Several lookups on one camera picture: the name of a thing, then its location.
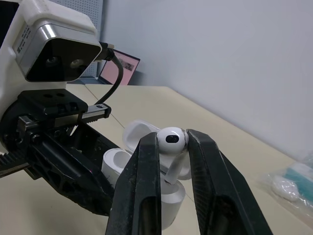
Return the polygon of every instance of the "gray wall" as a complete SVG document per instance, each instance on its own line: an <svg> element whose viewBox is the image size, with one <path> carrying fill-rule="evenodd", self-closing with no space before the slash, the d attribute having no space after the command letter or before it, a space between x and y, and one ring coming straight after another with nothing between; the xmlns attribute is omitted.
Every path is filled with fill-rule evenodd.
<svg viewBox="0 0 313 235"><path fill-rule="evenodd" d="M169 86L290 156L312 151L312 0L109 0L104 20L102 39L141 59L138 84Z"/></svg>

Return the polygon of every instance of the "table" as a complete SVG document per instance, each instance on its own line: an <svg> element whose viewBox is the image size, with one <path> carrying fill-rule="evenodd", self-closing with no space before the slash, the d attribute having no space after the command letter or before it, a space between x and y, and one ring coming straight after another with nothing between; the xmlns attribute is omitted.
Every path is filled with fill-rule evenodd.
<svg viewBox="0 0 313 235"><path fill-rule="evenodd" d="M86 85L86 87L99 99L111 86ZM275 235L313 234L311 228L257 185L257 180L262 174L292 164L294 160L288 156L167 87L121 86L106 103L112 107L113 116L124 127L135 119L143 119L159 128L177 126L207 133L245 176ZM191 180L182 183L188 195L186 200L193 201ZM184 226L193 218L190 217L190 220L186 221L181 219L178 216L173 226Z"/></svg>
<svg viewBox="0 0 313 235"><path fill-rule="evenodd" d="M67 89L92 105L110 85L68 85ZM112 115L90 125L125 148L127 123L144 119L163 128L178 126L209 134L246 177L275 235L311 235L313 230L255 185L265 172L284 168L292 159L166 87L120 87L107 104ZM192 183L182 181L187 196L164 235L199 234ZM54 191L43 179L33 181L24 171L0 179L1 235L103 235L107 218L90 213Z"/></svg>

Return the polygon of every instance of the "airpods case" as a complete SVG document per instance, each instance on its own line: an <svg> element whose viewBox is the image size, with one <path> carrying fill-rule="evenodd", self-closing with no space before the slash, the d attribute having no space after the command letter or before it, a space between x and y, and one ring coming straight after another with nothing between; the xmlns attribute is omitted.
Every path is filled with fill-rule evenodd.
<svg viewBox="0 0 313 235"><path fill-rule="evenodd" d="M102 172L113 187L115 187L119 175L131 158L140 139L151 132L157 132L159 130L159 128L143 120L135 120L126 126L123 133L123 141L129 151L115 148L108 150L103 156ZM184 186L179 181L176 181L174 185L170 185L164 181L164 176L168 171L174 156L160 154L159 157L161 171L161 217L162 229L164 230L174 222L185 198L186 192ZM178 179L191 179L189 156L185 158L184 167L182 168Z"/></svg>
<svg viewBox="0 0 313 235"><path fill-rule="evenodd" d="M160 128L153 126L152 124L137 119L129 123L123 132L123 142L126 144L128 149L133 153L140 141L140 139L151 132L157 132ZM160 154L160 171L166 174L175 156L168 156ZM185 158L185 163L178 177L179 180L191 179L190 161L189 156Z"/></svg>

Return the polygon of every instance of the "earbud stem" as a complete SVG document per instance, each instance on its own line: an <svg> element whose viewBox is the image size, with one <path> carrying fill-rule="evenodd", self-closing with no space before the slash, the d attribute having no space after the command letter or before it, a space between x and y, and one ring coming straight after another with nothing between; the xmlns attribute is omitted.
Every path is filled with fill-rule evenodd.
<svg viewBox="0 0 313 235"><path fill-rule="evenodd" d="M178 179L181 169L184 165L185 157L186 157L186 152L184 151L174 158L174 160L172 161L172 164L170 165L165 175L164 180L166 182L168 182L171 185L174 185L176 183L176 180Z"/></svg>

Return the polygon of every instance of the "airpod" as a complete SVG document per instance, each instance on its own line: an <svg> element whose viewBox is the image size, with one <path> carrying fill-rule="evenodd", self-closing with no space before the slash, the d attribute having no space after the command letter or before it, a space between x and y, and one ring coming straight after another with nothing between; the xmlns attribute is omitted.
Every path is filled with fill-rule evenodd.
<svg viewBox="0 0 313 235"><path fill-rule="evenodd" d="M167 127L157 132L159 152L163 155L175 155L164 180L174 185L179 177L186 158L189 137L186 131L178 127Z"/></svg>

